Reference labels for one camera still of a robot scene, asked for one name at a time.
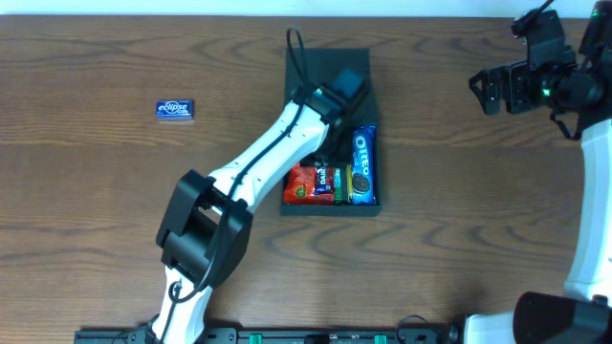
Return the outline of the yellow snack bag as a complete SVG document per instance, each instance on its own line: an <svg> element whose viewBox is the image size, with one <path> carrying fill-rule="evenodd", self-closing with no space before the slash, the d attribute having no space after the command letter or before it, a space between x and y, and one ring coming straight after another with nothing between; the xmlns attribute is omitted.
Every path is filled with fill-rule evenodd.
<svg viewBox="0 0 612 344"><path fill-rule="evenodd" d="M348 164L345 168L345 194L346 196L344 197L345 202L347 204L351 204L352 203L352 199L353 199L353 188L352 188L352 165Z"/></svg>

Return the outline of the blue Oreo cookie pack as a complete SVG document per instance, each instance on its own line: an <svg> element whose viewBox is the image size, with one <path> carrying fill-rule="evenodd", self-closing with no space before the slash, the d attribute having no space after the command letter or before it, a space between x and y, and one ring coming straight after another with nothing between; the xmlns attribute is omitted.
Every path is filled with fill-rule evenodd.
<svg viewBox="0 0 612 344"><path fill-rule="evenodd" d="M351 186L352 204L373 205L376 202L374 181L374 138L376 127L356 127L352 135Z"/></svg>

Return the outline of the purple Dairy Milk bar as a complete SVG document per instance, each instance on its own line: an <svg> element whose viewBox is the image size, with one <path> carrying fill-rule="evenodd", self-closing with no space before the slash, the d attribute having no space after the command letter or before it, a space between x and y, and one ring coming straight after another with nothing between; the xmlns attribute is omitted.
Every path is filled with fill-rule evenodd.
<svg viewBox="0 0 612 344"><path fill-rule="evenodd" d="M335 169L333 167L317 167L315 174L315 194L326 195L334 193Z"/></svg>

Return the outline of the green white chocolate bar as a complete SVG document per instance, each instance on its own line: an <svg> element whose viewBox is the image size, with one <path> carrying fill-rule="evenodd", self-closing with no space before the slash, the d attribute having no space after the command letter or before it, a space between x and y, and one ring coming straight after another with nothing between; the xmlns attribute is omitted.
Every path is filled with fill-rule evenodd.
<svg viewBox="0 0 612 344"><path fill-rule="evenodd" d="M334 204L344 204L344 196L343 196L343 170L341 168L336 168L334 171Z"/></svg>

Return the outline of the red snack bag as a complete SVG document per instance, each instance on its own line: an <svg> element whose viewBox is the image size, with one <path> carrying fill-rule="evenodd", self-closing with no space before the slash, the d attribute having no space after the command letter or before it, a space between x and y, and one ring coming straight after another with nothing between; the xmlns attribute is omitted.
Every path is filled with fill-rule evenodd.
<svg viewBox="0 0 612 344"><path fill-rule="evenodd" d="M315 194L316 167L296 164L289 172L289 178L283 191L285 204L323 204L334 202L334 193L326 195Z"/></svg>

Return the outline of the dark green box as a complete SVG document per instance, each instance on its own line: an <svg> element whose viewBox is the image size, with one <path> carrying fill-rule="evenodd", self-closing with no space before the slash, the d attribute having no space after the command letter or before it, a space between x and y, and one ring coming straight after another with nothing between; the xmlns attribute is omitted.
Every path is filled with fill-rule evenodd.
<svg viewBox="0 0 612 344"><path fill-rule="evenodd" d="M307 48L304 56L308 67L309 80L316 85L321 85L330 90L334 97L339 99L339 104L347 108L347 112L362 111L363 123L360 126L379 125L378 105L374 96L372 83L370 80L370 57L369 51L365 48L355 49L323 49ZM344 69L350 69L362 75L365 79L365 87L362 92L353 100L346 100L332 89L332 82L336 76ZM337 168L345 171L348 164L352 165L352 137L350 140L350 160L348 163L341 164ZM280 214L283 216L338 216L338 217L374 217L382 209L380 204L380 168L379 168L379 142L375 135L374 138L374 166L376 177L374 190L376 202L373 205L357 204L285 204L280 206Z"/></svg>

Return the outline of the blue Eclipse mint box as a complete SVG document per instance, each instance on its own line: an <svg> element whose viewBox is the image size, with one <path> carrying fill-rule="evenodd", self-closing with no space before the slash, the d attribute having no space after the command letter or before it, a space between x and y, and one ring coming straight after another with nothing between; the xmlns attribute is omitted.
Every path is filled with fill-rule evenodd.
<svg viewBox="0 0 612 344"><path fill-rule="evenodd" d="M193 101L191 99L159 100L156 103L157 120L193 120Z"/></svg>

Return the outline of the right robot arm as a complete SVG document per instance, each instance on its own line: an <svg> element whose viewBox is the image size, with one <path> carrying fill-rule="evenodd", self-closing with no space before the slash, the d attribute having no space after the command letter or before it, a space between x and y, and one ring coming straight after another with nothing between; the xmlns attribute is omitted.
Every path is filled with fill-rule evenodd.
<svg viewBox="0 0 612 344"><path fill-rule="evenodd" d="M527 291L511 312L468 315L448 342L608 343L611 340L611 4L595 3L577 50L549 2L517 17L511 30L524 60L469 80L483 112L518 115L548 107L563 136L579 142L584 187L579 237L563 294Z"/></svg>

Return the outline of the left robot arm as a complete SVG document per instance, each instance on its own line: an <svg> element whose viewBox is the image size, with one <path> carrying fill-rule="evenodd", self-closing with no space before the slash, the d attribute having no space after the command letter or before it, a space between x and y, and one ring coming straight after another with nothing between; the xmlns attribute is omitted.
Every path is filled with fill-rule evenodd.
<svg viewBox="0 0 612 344"><path fill-rule="evenodd" d="M246 253L259 204L294 165L341 133L365 96L361 82L300 87L237 158L206 177L190 170L177 181L156 235L166 287L147 342L197 341L212 292Z"/></svg>

